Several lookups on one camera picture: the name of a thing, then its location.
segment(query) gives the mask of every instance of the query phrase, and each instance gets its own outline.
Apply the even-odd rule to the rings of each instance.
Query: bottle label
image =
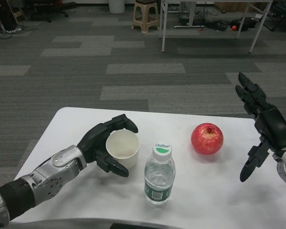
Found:
[[[171,191],[172,191],[172,187],[170,186],[168,189],[163,190],[163,191],[158,191],[158,190],[154,190],[152,189],[146,182],[145,182],[145,193],[148,196],[149,199],[153,200],[153,201],[157,201],[157,202],[161,202],[166,200],[167,198],[169,198]]]

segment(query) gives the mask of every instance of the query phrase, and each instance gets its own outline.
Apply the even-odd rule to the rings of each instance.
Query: water bottle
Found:
[[[171,144],[163,141],[154,144],[153,153],[146,162],[144,174],[147,200],[155,205],[166,203],[176,175]]]

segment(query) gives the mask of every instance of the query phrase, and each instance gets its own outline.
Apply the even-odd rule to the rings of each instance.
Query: stool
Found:
[[[136,0],[133,10],[133,29],[135,25],[141,27],[142,32],[148,32],[149,27],[157,26],[159,28],[159,14],[156,0]],[[137,8],[140,7],[142,10],[142,21],[138,21],[137,18]],[[149,16],[150,8],[154,8],[156,11],[156,18]]]

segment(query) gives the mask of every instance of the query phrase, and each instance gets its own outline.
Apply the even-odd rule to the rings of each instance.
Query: tabletop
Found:
[[[13,222],[99,218],[161,224],[183,229],[286,228],[286,185],[269,156],[244,183],[239,174],[247,153],[259,143],[254,120],[131,111],[63,108],[43,133],[16,176],[30,173],[56,152],[76,145],[98,123],[126,114],[139,128],[138,163],[128,178],[105,173],[91,163],[57,196]],[[194,128],[214,123],[224,145],[213,156],[198,155],[191,145]],[[144,196],[144,165],[158,140],[173,147],[176,177],[171,200],[156,207]]]

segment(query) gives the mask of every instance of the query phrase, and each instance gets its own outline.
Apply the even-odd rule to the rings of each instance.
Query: apple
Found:
[[[202,123],[192,132],[191,142],[197,153],[210,155],[223,146],[224,135],[218,126],[212,123]]]

